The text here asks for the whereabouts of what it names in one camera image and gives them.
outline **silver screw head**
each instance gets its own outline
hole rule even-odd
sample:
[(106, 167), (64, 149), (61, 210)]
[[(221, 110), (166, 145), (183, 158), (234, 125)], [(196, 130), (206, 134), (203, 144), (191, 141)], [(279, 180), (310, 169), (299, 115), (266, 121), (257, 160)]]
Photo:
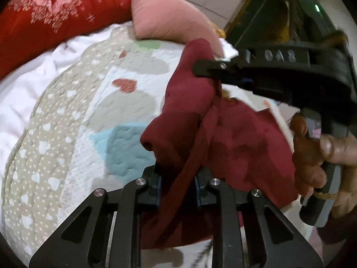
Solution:
[(93, 193), (94, 196), (101, 197), (105, 193), (105, 190), (102, 188), (97, 188)]
[(137, 184), (137, 185), (144, 185), (145, 183), (146, 183), (146, 179), (145, 178), (138, 178), (136, 181), (135, 181), (135, 183)]
[(253, 196), (255, 196), (257, 198), (261, 197), (263, 195), (263, 193), (259, 189), (252, 189), (251, 193), (252, 193)]
[(210, 180), (210, 184), (212, 184), (212, 185), (220, 185), (221, 184), (221, 181), (218, 179), (218, 178), (212, 178), (211, 180)]

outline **white bed sheet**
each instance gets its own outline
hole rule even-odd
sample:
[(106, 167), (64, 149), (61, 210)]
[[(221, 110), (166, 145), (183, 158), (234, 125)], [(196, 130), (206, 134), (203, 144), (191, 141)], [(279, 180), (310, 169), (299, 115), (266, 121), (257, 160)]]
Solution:
[(75, 63), (85, 49), (108, 39), (118, 26), (113, 24), (90, 35), (71, 38), (22, 65), (0, 82), (0, 186), (9, 154), (23, 134), (42, 92), (54, 78)]

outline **pink cushion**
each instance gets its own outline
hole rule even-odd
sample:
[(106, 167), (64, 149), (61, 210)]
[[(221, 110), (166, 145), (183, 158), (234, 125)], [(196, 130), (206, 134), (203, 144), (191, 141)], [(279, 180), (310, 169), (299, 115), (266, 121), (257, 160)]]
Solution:
[(211, 21), (185, 0), (131, 0), (137, 39), (170, 40), (186, 44), (208, 40), (215, 55), (223, 57), (219, 35)]

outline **red blanket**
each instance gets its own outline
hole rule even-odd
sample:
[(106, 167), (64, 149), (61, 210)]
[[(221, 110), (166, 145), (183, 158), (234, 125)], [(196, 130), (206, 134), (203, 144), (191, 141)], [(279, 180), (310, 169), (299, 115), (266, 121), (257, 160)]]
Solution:
[(141, 136), (163, 167), (158, 213), (142, 218), (142, 248), (192, 244), (212, 234), (213, 220), (199, 213), (192, 180), (200, 166), (233, 188), (259, 188), (278, 208), (297, 198), (289, 145), (269, 110), (255, 112), (221, 97), (221, 84), (197, 78), (197, 59), (213, 59), (204, 39), (189, 42), (169, 81), (162, 114)]

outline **red cloth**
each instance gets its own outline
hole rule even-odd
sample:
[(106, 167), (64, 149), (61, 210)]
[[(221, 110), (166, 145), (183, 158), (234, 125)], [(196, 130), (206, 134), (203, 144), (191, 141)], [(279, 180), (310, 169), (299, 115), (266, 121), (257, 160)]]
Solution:
[(142, 248), (192, 244), (212, 234), (212, 219), (196, 211), (190, 184), (200, 166), (233, 188), (261, 189), (282, 208), (297, 198), (289, 145), (269, 110), (255, 112), (221, 98), (221, 84), (197, 78), (197, 59), (213, 59), (204, 39), (189, 42), (166, 89), (162, 114), (141, 136), (163, 167), (163, 198), (143, 217)]
[(0, 13), (0, 81), (71, 37), (129, 20), (130, 0), (11, 0)]

